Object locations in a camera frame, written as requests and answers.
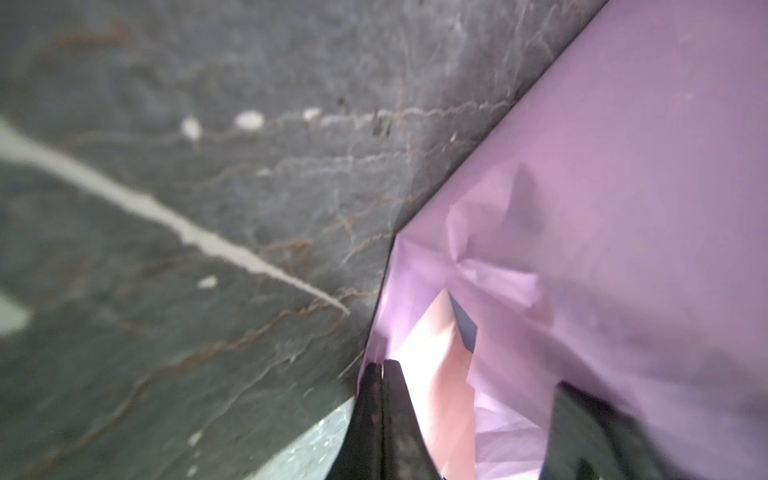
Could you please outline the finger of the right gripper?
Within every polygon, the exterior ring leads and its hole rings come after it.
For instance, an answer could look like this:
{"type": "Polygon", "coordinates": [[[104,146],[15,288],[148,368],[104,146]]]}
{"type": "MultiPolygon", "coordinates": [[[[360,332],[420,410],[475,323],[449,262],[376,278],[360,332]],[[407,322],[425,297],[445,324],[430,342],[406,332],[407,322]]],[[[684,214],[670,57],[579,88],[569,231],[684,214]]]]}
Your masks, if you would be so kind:
{"type": "Polygon", "coordinates": [[[567,382],[558,383],[540,480],[678,477],[636,419],[567,382]]]}

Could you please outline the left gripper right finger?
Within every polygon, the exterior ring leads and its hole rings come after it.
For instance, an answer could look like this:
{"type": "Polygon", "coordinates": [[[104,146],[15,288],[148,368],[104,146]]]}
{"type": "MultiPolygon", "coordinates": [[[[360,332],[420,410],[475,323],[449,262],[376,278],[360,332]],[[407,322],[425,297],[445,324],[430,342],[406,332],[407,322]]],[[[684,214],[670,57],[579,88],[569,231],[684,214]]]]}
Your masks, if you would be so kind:
{"type": "Polygon", "coordinates": [[[442,479],[421,434],[403,370],[395,360],[383,362],[382,393],[382,478],[442,479]]]}

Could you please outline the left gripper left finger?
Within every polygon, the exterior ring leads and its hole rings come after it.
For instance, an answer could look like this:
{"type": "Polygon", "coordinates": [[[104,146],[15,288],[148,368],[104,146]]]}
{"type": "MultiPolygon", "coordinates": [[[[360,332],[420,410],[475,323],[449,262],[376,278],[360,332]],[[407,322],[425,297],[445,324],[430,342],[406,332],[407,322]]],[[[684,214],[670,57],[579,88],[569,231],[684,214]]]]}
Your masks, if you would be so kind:
{"type": "Polygon", "coordinates": [[[379,480],[383,462],[383,366],[370,363],[327,480],[379,480]]]}

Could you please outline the pink wrapping paper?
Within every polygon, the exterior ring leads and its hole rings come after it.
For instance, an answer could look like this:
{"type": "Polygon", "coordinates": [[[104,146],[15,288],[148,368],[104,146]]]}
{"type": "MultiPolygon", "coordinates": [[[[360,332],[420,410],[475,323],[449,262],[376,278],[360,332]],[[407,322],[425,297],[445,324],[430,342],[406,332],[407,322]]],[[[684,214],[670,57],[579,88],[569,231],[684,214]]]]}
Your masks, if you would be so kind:
{"type": "Polygon", "coordinates": [[[397,235],[366,357],[447,479],[536,478],[560,382],[765,478],[766,3],[606,3],[397,235]]]}

